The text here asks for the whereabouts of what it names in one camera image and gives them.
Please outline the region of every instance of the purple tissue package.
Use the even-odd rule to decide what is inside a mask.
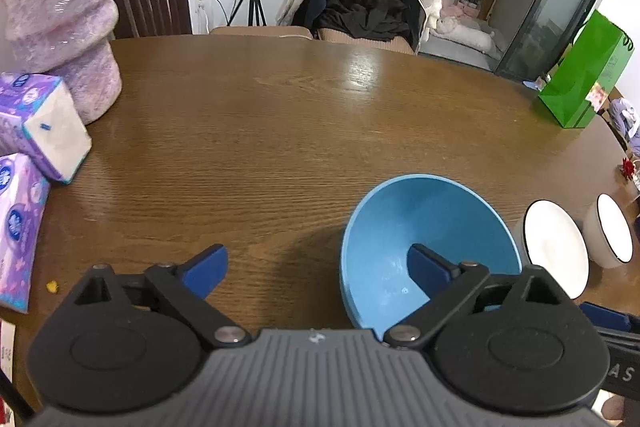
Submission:
[[[24,154],[0,157],[0,305],[27,312],[49,182]]]
[[[59,76],[0,74],[0,155],[29,155],[47,178],[71,182],[91,149]]]

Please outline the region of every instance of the white bowl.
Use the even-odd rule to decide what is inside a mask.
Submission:
[[[590,206],[582,227],[592,261],[603,268],[617,268],[631,261],[634,245],[622,210],[607,194]]]
[[[570,298],[580,296],[589,278],[587,247],[560,206],[546,200],[531,203],[513,229],[513,238],[524,260],[544,267]]]

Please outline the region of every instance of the wooden table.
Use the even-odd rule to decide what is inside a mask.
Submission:
[[[122,95],[89,127],[75,181],[51,191],[29,314],[0,312],[18,326],[15,381],[32,403],[30,340],[94,263],[138,273],[223,243],[229,272],[209,297],[222,312],[251,330],[345,328],[342,233],[392,176],[462,182],[508,225],[538,198],[580,219],[602,192],[623,206],[636,195],[600,118],[563,130],[532,91],[488,73],[296,38],[145,38],[113,51]],[[640,314],[639,277],[638,255],[606,273],[592,264],[583,296]]]

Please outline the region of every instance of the blue bowl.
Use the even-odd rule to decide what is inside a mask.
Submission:
[[[379,339],[429,301],[407,273],[414,243],[451,263],[476,261],[512,275],[522,270],[511,233],[476,193],[430,174],[388,180],[356,207],[340,253],[342,301],[351,322],[372,328]]]

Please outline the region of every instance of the floor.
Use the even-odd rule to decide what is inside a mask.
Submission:
[[[429,40],[420,46],[420,54],[448,58],[486,71],[494,71],[498,65],[498,61],[488,55],[433,34],[429,35]]]

